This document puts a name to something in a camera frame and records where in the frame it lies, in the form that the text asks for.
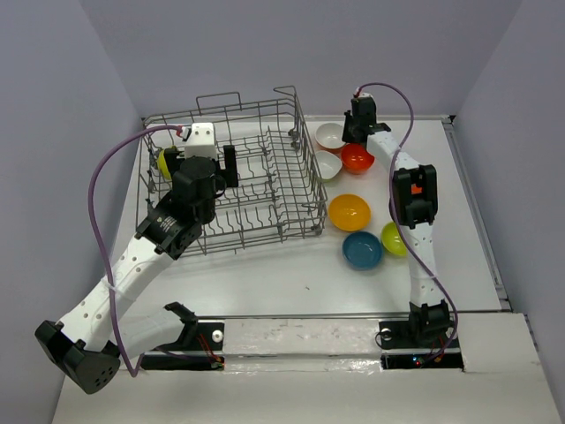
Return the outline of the round white bowl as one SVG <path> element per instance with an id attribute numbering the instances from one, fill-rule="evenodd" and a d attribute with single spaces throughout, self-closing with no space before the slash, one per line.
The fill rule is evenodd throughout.
<path id="1" fill-rule="evenodd" d="M 337 123 L 322 124 L 315 131 L 315 139 L 318 145 L 330 152 L 338 152 L 345 146 L 342 137 L 343 126 Z"/>

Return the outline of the orange-red bowl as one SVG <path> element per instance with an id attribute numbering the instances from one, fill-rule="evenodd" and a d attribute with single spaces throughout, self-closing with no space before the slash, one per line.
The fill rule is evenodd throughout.
<path id="1" fill-rule="evenodd" d="M 375 158 L 361 145 L 348 143 L 341 151 L 344 169 L 349 173 L 360 175 L 366 173 L 374 164 Z"/>

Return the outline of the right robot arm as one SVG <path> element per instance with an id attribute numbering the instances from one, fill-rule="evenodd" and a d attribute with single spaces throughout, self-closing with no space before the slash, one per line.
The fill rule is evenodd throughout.
<path id="1" fill-rule="evenodd" d="M 354 95 L 344 116 L 343 141 L 361 146 L 388 170 L 389 211 L 408 251 L 408 318 L 383 322 L 377 339 L 385 350 L 434 348 L 453 325 L 448 296 L 438 284 L 433 249 L 437 171 L 431 164 L 413 159 L 390 129 L 378 122 L 371 95 Z"/>

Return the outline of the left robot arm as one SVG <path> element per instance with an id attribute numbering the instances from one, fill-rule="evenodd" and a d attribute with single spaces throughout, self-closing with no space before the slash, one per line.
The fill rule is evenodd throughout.
<path id="1" fill-rule="evenodd" d="M 104 388 L 122 365 L 133 374 L 141 358 L 166 345 L 190 346 L 198 332 L 196 314 L 178 302 L 136 322 L 130 331 L 119 321 L 139 295 L 215 219 L 215 201 L 238 185 L 236 149 L 224 147 L 223 160 L 192 156 L 179 161 L 172 187 L 137 227 L 125 251 L 71 312 L 42 322 L 34 335 L 49 360 L 86 394 Z"/>

